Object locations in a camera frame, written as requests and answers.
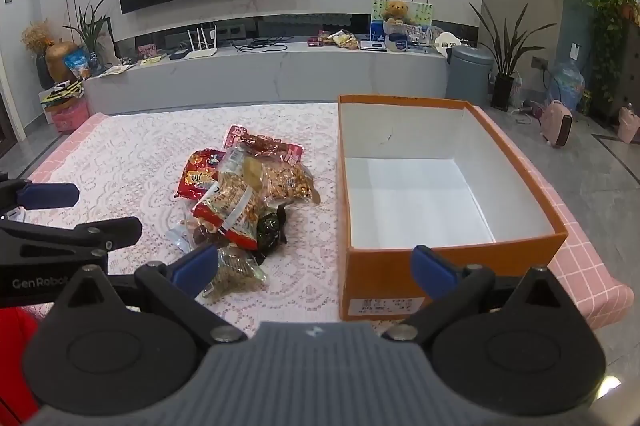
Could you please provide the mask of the clear date nut packet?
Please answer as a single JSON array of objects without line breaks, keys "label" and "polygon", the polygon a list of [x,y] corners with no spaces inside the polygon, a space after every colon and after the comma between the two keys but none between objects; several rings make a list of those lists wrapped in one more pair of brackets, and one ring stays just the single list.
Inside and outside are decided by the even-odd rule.
[{"label": "clear date nut packet", "polygon": [[220,234],[213,224],[194,216],[186,216],[166,231],[166,237],[178,250],[189,253],[202,244],[217,243]]}]

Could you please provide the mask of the clear green pickle packet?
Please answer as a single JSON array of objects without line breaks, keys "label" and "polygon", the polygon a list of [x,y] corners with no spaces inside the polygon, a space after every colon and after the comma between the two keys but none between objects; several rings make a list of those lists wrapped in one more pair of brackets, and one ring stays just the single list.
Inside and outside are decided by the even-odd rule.
[{"label": "clear green pickle packet", "polygon": [[251,253],[235,246],[218,250],[218,269],[202,296],[217,301],[240,291],[264,289],[268,276]]}]

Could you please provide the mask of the dark green snack packet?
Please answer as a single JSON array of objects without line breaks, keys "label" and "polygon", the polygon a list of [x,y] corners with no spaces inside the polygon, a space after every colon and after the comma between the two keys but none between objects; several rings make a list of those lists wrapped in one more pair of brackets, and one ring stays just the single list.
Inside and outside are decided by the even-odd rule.
[{"label": "dark green snack packet", "polygon": [[253,256],[258,265],[262,265],[281,244],[288,242],[285,236],[286,207],[287,204],[280,204],[269,209],[257,222],[257,249]]}]

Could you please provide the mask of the peanut snack bag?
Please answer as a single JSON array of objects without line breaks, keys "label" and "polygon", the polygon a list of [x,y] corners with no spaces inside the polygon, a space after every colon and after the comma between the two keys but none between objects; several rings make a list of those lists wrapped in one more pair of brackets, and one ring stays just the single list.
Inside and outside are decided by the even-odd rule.
[{"label": "peanut snack bag", "polygon": [[262,164],[260,196],[273,207],[298,201],[319,204],[320,194],[314,187],[314,177],[301,163],[290,165],[282,161]]}]

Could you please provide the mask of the pink storage box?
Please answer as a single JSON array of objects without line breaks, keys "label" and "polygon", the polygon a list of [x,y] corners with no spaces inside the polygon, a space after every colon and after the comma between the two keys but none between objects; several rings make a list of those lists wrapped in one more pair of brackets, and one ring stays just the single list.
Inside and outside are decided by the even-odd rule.
[{"label": "pink storage box", "polygon": [[72,133],[77,130],[90,117],[87,101],[82,98],[75,104],[70,105],[54,113],[52,118],[53,126],[58,133]]}]

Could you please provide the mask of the red chip snack bag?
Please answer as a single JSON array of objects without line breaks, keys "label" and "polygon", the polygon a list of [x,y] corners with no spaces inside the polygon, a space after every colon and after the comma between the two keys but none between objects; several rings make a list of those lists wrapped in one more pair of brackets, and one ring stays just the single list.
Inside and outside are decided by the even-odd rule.
[{"label": "red chip snack bag", "polygon": [[226,153],[219,149],[199,149],[184,166],[175,197],[198,201],[218,177],[218,165]]}]

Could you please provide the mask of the white lace tablecloth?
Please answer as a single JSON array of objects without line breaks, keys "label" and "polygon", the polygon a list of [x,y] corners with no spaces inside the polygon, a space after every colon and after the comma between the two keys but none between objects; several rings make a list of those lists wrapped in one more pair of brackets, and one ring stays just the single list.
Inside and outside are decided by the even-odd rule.
[{"label": "white lace tablecloth", "polygon": [[265,213],[285,215],[284,241],[258,276],[224,271],[203,303],[247,333],[264,321],[333,321],[338,316],[336,153],[333,104],[285,104],[169,113],[94,115],[30,174],[36,182],[72,182],[78,203],[27,212],[30,223],[78,223],[137,217],[136,245],[112,253],[108,270],[126,274],[151,260],[171,262],[192,244],[193,201],[177,193],[190,157],[220,149],[231,126],[303,146],[318,201],[268,201]]}]

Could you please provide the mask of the orange cardboard box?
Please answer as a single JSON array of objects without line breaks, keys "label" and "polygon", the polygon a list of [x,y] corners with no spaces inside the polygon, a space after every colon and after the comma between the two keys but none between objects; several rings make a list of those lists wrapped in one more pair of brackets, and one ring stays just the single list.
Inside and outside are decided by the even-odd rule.
[{"label": "orange cardboard box", "polygon": [[341,96],[335,196],[345,321],[393,320],[428,304],[410,273],[416,246],[520,276],[550,263],[568,235],[529,165],[462,100]]}]

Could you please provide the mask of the golden vase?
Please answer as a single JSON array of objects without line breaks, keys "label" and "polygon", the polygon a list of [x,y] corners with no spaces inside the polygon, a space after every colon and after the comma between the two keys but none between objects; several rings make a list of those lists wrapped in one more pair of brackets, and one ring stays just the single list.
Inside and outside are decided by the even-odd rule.
[{"label": "golden vase", "polygon": [[46,64],[49,74],[55,83],[74,80],[75,76],[64,62],[64,57],[78,49],[78,45],[71,41],[55,42],[47,48]]}]

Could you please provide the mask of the red meat snack packet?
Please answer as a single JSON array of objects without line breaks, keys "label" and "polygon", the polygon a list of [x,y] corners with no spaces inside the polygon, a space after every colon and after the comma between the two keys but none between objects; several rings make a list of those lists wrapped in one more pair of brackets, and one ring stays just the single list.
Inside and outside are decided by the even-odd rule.
[{"label": "red meat snack packet", "polygon": [[242,147],[254,157],[279,159],[284,163],[295,165],[302,160],[302,146],[264,134],[250,133],[245,127],[232,125],[224,138],[224,148]]}]

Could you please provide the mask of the left potted plant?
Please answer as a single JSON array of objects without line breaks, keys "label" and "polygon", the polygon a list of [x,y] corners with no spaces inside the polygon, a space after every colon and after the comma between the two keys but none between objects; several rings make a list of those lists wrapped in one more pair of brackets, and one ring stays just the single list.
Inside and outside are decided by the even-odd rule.
[{"label": "left potted plant", "polygon": [[103,30],[106,28],[107,16],[100,14],[100,8],[106,0],[99,0],[97,4],[92,1],[84,8],[78,8],[75,12],[76,22],[73,25],[65,25],[80,38],[82,47],[89,56],[97,60],[101,58],[102,44],[99,42]]}]

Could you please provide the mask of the pink space heater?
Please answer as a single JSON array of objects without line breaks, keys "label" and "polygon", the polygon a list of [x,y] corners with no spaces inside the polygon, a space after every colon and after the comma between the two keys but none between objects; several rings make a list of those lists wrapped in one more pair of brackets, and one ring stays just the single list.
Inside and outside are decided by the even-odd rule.
[{"label": "pink space heater", "polygon": [[564,147],[572,131],[572,112],[559,100],[552,100],[542,112],[540,125],[541,134],[549,145]]}]

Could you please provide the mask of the water jug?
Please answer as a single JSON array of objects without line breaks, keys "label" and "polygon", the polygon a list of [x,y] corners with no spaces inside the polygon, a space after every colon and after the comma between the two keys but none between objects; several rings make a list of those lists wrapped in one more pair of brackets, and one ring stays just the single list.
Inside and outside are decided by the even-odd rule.
[{"label": "water jug", "polygon": [[571,112],[575,112],[585,91],[585,79],[574,60],[554,64],[549,70],[547,103],[558,100]]}]

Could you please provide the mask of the pink bucket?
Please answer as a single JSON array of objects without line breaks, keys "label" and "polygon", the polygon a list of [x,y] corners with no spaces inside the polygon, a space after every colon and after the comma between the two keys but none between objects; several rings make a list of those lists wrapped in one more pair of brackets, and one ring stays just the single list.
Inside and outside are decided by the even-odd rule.
[{"label": "pink bucket", "polygon": [[618,112],[617,136],[620,141],[629,144],[634,141],[634,137],[640,128],[640,117],[634,112],[634,106],[628,103],[620,108]]}]

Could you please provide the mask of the teddy bear gift box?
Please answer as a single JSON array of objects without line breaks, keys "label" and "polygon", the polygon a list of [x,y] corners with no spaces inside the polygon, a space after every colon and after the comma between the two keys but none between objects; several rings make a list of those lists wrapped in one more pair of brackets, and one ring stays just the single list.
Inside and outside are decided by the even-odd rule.
[{"label": "teddy bear gift box", "polygon": [[393,52],[431,46],[433,14],[434,6],[427,2],[372,0],[370,40]]}]

